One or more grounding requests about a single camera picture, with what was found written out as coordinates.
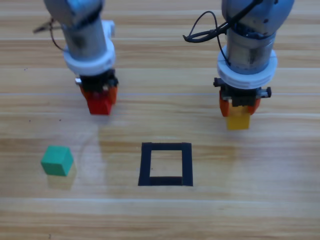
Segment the cube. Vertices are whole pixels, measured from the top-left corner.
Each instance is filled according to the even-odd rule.
[[[226,119],[228,130],[244,130],[250,127],[250,116],[248,107],[231,107]]]
[[[74,162],[71,151],[65,146],[49,146],[41,160],[48,175],[67,176]]]

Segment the white ring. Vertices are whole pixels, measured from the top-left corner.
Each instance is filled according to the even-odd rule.
[[[227,46],[224,46],[223,52],[227,52]],[[237,89],[257,89],[269,83],[276,73],[278,59],[276,52],[272,50],[269,64],[265,70],[251,75],[239,74],[232,71],[220,52],[218,55],[217,70],[220,78],[228,85]]]
[[[105,35],[105,44],[107,51],[98,59],[89,61],[81,61],[74,59],[68,51],[64,52],[64,60],[67,67],[76,75],[95,76],[104,73],[111,69],[116,62],[116,52],[113,42],[109,39],[112,24],[103,24],[103,31]]]

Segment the robotic arm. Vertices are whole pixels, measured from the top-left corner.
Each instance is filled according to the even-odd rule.
[[[219,35],[227,35],[227,45],[223,49],[220,46],[218,56],[220,78],[215,78],[213,84],[221,87],[220,108],[224,117],[229,116],[229,101],[233,107],[248,107],[252,115],[261,98],[271,97],[271,88],[262,89],[262,86],[276,72],[278,60],[273,50],[276,32],[293,4],[294,0],[222,0],[224,24],[218,27],[216,16],[208,11],[213,14],[217,28],[193,35],[191,31],[189,36],[183,36],[189,43],[217,37],[220,45]]]
[[[112,68],[115,48],[110,40],[113,21],[102,21],[104,0],[44,0],[52,23],[59,22],[67,46],[62,49],[66,65],[78,78],[77,85],[91,114],[108,115],[116,102],[118,79]]]

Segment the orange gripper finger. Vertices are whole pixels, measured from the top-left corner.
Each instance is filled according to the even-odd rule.
[[[251,115],[253,115],[256,112],[256,110],[258,109],[258,107],[260,106],[260,101],[261,101],[261,98],[256,99],[254,106],[248,106],[248,111]]]
[[[219,99],[219,101],[220,101],[220,110],[221,110],[222,116],[228,117],[228,115],[229,115],[229,106],[230,106],[229,105],[229,101],[225,101],[225,100],[222,99],[221,90],[219,92],[219,95],[220,95],[220,99]]]

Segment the yellow cube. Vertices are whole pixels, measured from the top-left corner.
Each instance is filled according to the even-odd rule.
[[[230,106],[229,116],[226,118],[228,130],[244,130],[250,126],[250,116],[247,106]]]

